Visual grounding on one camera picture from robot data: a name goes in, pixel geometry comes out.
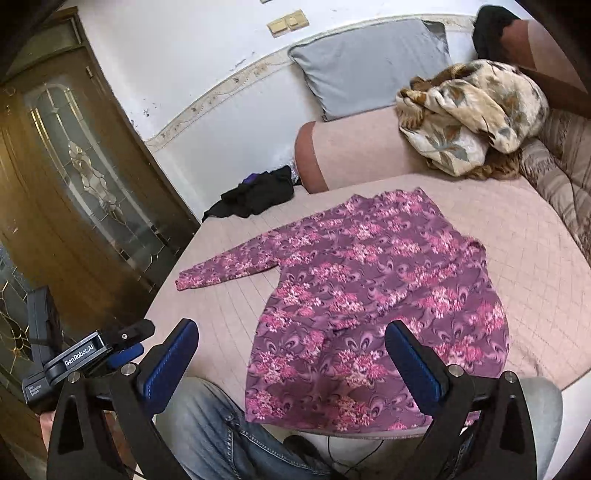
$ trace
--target metal screw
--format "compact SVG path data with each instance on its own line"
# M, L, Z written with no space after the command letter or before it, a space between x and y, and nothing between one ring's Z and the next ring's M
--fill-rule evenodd
M505 380L507 380L509 383L515 383L515 382L517 382L517 375L515 375L511 371L505 372L503 374L503 377L505 377Z
M70 375L68 375L68 382L76 383L81 377L82 375L80 375L79 371L72 372Z
M124 366L121 367L121 373L124 374L126 377L132 375L135 370L137 369L137 366L135 364L129 363L129 364L125 364Z
M447 371L450 372L454 377L461 377L464 374L464 369L460 365L450 365L447 367Z

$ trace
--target black shoe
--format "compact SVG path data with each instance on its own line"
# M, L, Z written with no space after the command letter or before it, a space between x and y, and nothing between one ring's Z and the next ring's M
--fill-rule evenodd
M283 445L287 447L288 450L300 457L304 463L306 462L306 458L313 458L314 460L318 460L319 462L322 462L328 466L330 468L331 480L347 480L347 477L333 469L328 463L324 461L318 449L308 439L305 439L299 435L289 435L285 440L283 440Z

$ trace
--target garment sleeve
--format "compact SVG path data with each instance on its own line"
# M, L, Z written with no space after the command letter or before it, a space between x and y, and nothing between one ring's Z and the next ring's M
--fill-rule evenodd
M287 230L291 225L263 233L216 257L179 274L177 290L206 287L234 278L246 277L280 264L294 248Z

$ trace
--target door frame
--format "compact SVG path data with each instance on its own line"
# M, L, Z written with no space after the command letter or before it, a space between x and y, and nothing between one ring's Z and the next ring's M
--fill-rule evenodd
M134 142L136 143L136 145L139 147L139 149L143 153L143 157L144 157L144 160L145 160L147 166L149 168L152 168L156 172L156 175L157 175L159 181L165 187L166 191L169 192L169 194L174 199L174 201L181 207L182 211L187 216L189 222L193 225L193 227L194 227L193 233L195 233L199 229L201 224L199 223L197 218L194 216L193 212L189 209L187 204L184 202L184 200L181 198L181 196L178 194L178 192L176 191L174 186L170 183L170 181L168 180L167 176L164 174L162 169L160 169L158 162L156 161L156 159L154 158L154 156L152 155L152 153L150 152L148 147L146 147L145 143L140 138L138 133L135 131L133 125L129 121L129 118L127 117L127 114L125 113L125 110L123 109L123 107L121 106L121 104L117 100L117 97L113 93L113 90L111 89L111 86L109 85L109 82L107 81L102 69L100 68L100 64L95 56L95 53L93 52L92 47L90 46L90 42L89 42L88 38L86 37L84 27L82 26L82 22L80 21L80 17L78 16L78 8L77 7L69 7L69 8L65 8L65 9L56 11L45 22L43 22L43 24L41 25L41 27L37 31L42 30L44 28L52 27L57 24L65 23L68 20L70 20L72 22L72 26L74 28L74 31L75 31L78 39L80 40L80 43L78 45L75 45L73 47L63 48L62 50L57 50L45 57L38 59L37 61L33 62L30 65L27 65L23 69L18 70L16 72L14 72L13 74L11 74L10 76L3 78L1 80L0 87L2 85L4 85L6 82L10 81L15 76L26 71L27 69L29 69L33 66L39 65L40 63L42 63L46 60L49 60L50 58L53 58L56 55L59 55L60 53L65 53L70 50L77 50L78 48L85 48L89 57L90 57L90 61L92 63L92 71L89 72L89 76L90 76L91 81L96 85L96 87L104 95L105 100L107 100L107 103L109 104L109 106L123 120L123 123L125 124L129 134L134 139Z

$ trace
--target jeans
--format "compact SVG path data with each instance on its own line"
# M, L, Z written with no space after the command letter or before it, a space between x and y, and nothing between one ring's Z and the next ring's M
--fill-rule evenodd
M544 378L521 381L532 420L538 479L558 441L562 422L560 390ZM295 455L243 411L217 386L183 378L156 427L191 479L328 480L330 468Z

